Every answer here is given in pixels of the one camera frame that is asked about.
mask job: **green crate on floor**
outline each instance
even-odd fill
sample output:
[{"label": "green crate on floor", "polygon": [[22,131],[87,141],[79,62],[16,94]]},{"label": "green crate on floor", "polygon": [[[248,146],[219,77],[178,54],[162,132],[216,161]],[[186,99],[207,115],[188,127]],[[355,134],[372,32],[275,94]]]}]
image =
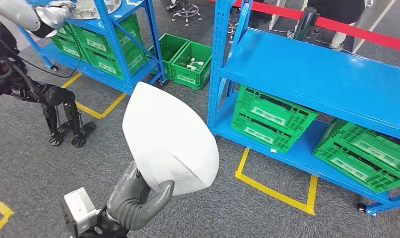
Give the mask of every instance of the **green crate on floor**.
[{"label": "green crate on floor", "polygon": [[[159,39],[161,52],[162,52],[162,61],[163,67],[165,68],[165,78],[173,81],[172,75],[172,65],[171,62],[179,55],[179,53],[184,49],[185,45],[188,44],[189,40],[174,36],[168,33],[162,35]],[[149,52],[154,55],[153,46],[149,48]]]},{"label": "green crate on floor", "polygon": [[260,121],[276,126],[290,135],[301,135],[318,112],[296,103],[241,85],[235,113],[250,112]]},{"label": "green crate on floor", "polygon": [[[135,14],[131,14],[127,19],[121,22],[121,25],[125,30],[127,30],[134,38],[143,44],[140,35],[140,27],[138,25],[137,17]],[[73,26],[73,30],[76,33],[79,41],[83,44],[84,47],[91,50],[98,50],[102,52],[102,54],[112,57],[114,56],[114,51],[109,43],[106,36],[89,31],[87,29],[83,29],[78,26]],[[128,52],[132,49],[136,44],[123,32],[121,32],[117,27],[115,27],[116,36],[119,40],[119,45],[123,52]]]},{"label": "green crate on floor", "polygon": [[233,114],[230,127],[283,153],[287,152],[298,139],[298,136],[289,135],[259,119],[255,114],[248,112]]},{"label": "green crate on floor", "polygon": [[[203,66],[191,70],[186,67],[191,59],[204,62]],[[209,81],[211,70],[212,48],[195,42],[189,42],[171,63],[173,81],[200,91]]]},{"label": "green crate on floor", "polygon": [[[119,79],[124,80],[123,72],[119,67],[119,64],[115,57],[109,57],[94,50],[87,51],[90,52],[88,55],[91,65]],[[137,46],[133,47],[131,50],[125,53],[125,58],[131,75],[134,75],[141,67],[143,67],[147,63],[147,58],[143,50],[138,48]]]},{"label": "green crate on floor", "polygon": [[359,156],[400,177],[400,140],[374,130],[334,119],[326,128],[317,147],[337,142]]},{"label": "green crate on floor", "polygon": [[55,35],[51,37],[52,43],[58,48],[59,51],[74,58],[81,58],[81,61],[88,63],[89,58],[84,48],[79,48],[78,44],[73,39],[63,38],[62,36]]},{"label": "green crate on floor", "polygon": [[375,193],[400,186],[399,177],[337,142],[326,141],[313,154]]}]

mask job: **gray robot hand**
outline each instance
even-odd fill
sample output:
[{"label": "gray robot hand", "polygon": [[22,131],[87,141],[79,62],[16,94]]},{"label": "gray robot hand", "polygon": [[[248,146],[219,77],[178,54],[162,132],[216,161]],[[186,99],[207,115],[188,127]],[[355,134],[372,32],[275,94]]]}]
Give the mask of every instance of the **gray robot hand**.
[{"label": "gray robot hand", "polygon": [[173,180],[160,183],[160,192],[147,201],[150,187],[132,162],[108,200],[107,213],[127,230],[141,229],[167,205],[174,185]]}]

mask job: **red barrier rope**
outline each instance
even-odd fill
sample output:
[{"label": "red barrier rope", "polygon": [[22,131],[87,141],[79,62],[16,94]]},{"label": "red barrier rope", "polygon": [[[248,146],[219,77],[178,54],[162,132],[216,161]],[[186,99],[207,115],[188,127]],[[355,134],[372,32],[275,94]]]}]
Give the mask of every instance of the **red barrier rope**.
[{"label": "red barrier rope", "polygon": [[[240,7],[241,0],[237,0],[235,2],[234,6]],[[299,20],[303,13],[302,11],[299,11],[296,9],[279,7],[279,6],[274,6],[274,5],[261,3],[261,2],[253,2],[251,9],[254,11],[260,11],[263,13],[274,14],[274,15],[287,17],[287,18],[291,18],[291,19],[295,19],[295,20]],[[349,26],[347,24],[333,21],[333,20],[323,18],[323,17],[318,17],[317,21],[315,22],[315,25],[317,25],[319,27],[327,28],[330,30],[343,32],[350,36],[362,38],[367,41],[377,43],[379,45],[383,45],[383,46],[387,46],[387,47],[391,47],[391,48],[400,50],[400,39],[399,38],[387,36],[387,35],[377,33],[377,32],[367,31],[362,28],[358,28],[355,26]]]}]

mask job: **blue shelving unit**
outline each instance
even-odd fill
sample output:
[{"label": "blue shelving unit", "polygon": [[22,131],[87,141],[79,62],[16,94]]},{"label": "blue shelving unit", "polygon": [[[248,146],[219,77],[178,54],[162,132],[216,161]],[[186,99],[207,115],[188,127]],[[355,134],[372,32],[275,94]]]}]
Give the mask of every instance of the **blue shelving unit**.
[{"label": "blue shelving unit", "polygon": [[[373,216],[400,207],[400,196],[374,193],[311,154],[326,127],[322,122],[311,123],[285,154],[273,153],[269,147],[230,128],[236,82],[400,139],[399,67],[248,28],[251,4],[251,0],[242,3],[238,28],[224,63],[226,28],[233,1],[216,1],[209,129],[376,201],[367,205],[367,213]],[[218,110],[222,96],[224,102]]]},{"label": "blue shelving unit", "polygon": [[[119,62],[120,68],[123,69],[124,79],[119,79],[111,76],[101,70],[98,70],[88,63],[80,62],[77,71],[103,83],[121,92],[131,94],[136,83],[146,78],[149,73],[156,68],[158,72],[150,80],[150,83],[159,81],[163,84],[166,79],[164,76],[164,67],[162,63],[162,54],[160,54],[159,34],[156,29],[155,14],[153,11],[153,5],[151,0],[122,0],[121,6],[113,13],[108,14],[104,0],[94,0],[95,6],[98,9],[100,18],[91,20],[76,20],[68,19],[67,21],[71,24],[78,25],[82,28],[90,31],[97,32],[105,35],[113,47],[114,53]],[[153,45],[155,49],[155,56],[153,56],[140,42],[138,42],[131,34],[129,34],[121,25],[120,22],[126,19],[130,14],[139,9],[140,7],[145,8],[147,18],[149,20],[150,32],[153,38]],[[114,27],[118,27],[122,32],[126,34],[132,41],[136,43],[151,59],[148,59],[146,65],[138,70],[133,76],[128,70],[127,63],[125,61],[124,53],[119,46],[118,38],[116,36]],[[58,63],[61,63],[69,68],[75,68],[78,60],[70,57],[66,54],[61,53],[52,43],[44,47],[39,47],[30,35],[21,28],[21,31],[29,40],[31,45],[34,47],[36,52],[42,57],[47,67],[51,67],[53,64],[49,59],[53,59]]]}]

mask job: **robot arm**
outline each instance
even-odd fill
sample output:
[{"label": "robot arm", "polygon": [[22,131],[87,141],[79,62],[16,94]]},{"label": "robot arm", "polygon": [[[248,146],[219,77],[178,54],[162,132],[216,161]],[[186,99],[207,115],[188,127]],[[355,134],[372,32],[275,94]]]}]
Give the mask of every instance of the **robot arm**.
[{"label": "robot arm", "polygon": [[67,228],[74,238],[125,238],[129,230],[143,228],[168,204],[174,184],[173,180],[162,182],[158,194],[148,200],[150,187],[132,162],[103,209],[95,209],[84,188],[60,199]]},{"label": "robot arm", "polygon": [[0,0],[0,15],[37,37],[51,37],[70,17],[75,4],[70,0],[52,1],[35,9],[24,0]]}]

